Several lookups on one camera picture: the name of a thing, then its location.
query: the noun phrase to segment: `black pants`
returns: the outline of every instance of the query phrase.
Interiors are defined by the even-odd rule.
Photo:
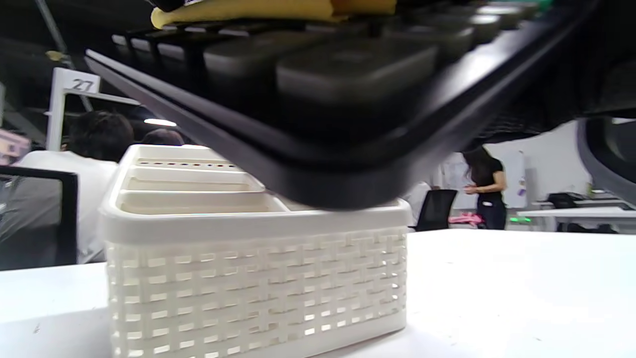
[[[480,229],[505,230],[508,221],[506,204],[501,200],[484,201],[477,200],[477,215],[484,220]]]

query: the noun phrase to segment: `white plastic basket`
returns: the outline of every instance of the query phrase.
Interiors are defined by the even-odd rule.
[[[192,150],[132,146],[102,204],[113,357],[305,358],[406,325],[408,204],[333,213],[239,170],[146,167],[231,165]],[[248,190],[205,190],[227,182]]]

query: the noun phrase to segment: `white table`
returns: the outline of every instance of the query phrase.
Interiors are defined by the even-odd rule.
[[[320,358],[636,357],[636,236],[408,240],[408,327]],[[103,264],[0,273],[0,352],[110,358]]]
[[[557,222],[575,222],[581,225],[614,224],[625,229],[636,227],[636,210],[623,210],[615,206],[520,211],[517,214],[525,217],[554,218]]]
[[[620,199],[597,199],[597,200],[579,200],[579,201],[574,201],[578,206],[584,206],[584,207],[591,207],[591,206],[616,206],[619,204],[623,204],[625,203],[624,200],[620,200]],[[535,201],[534,203],[532,203],[533,206],[538,206],[538,207],[550,207],[552,208],[552,203],[549,201]]]

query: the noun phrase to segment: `white desk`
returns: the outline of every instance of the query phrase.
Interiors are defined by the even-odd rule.
[[[525,217],[554,218],[557,222],[575,222],[581,225],[614,224],[621,227],[636,227],[636,210],[623,210],[618,207],[574,208],[520,211],[518,215]]]
[[[636,357],[636,236],[408,240],[408,327],[320,358]],[[0,273],[0,352],[110,358],[103,264]]]
[[[625,201],[620,199],[598,199],[598,200],[580,200],[575,201],[578,206],[584,207],[599,207],[599,206],[616,206],[619,204],[623,204]],[[535,201],[532,203],[533,206],[538,207],[550,207],[552,208],[552,203],[549,201]]]

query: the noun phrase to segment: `black keyboard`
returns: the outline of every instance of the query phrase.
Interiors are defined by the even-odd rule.
[[[86,60],[270,190],[352,210],[394,199],[467,145],[597,2],[170,24],[116,34]]]

